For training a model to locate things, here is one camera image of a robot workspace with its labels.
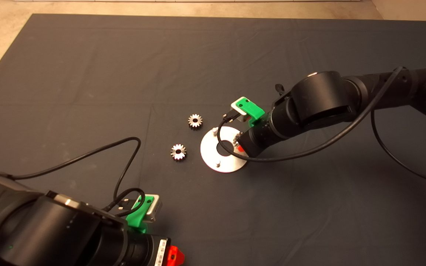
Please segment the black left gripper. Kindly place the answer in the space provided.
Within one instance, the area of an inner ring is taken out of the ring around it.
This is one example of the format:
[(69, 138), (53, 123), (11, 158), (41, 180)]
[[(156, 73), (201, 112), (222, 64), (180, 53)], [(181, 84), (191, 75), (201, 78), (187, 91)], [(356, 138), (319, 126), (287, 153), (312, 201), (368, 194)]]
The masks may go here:
[(146, 233), (128, 233), (122, 266), (182, 266), (185, 256), (171, 238)]

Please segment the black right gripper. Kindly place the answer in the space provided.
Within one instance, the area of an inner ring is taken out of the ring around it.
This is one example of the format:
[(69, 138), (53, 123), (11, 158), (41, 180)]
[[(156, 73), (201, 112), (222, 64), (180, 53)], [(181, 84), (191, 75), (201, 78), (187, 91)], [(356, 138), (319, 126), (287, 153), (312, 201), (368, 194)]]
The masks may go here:
[(240, 146), (237, 146), (237, 152), (245, 152), (249, 157), (256, 158), (265, 149), (282, 140), (274, 131), (270, 118), (263, 118), (238, 137)]

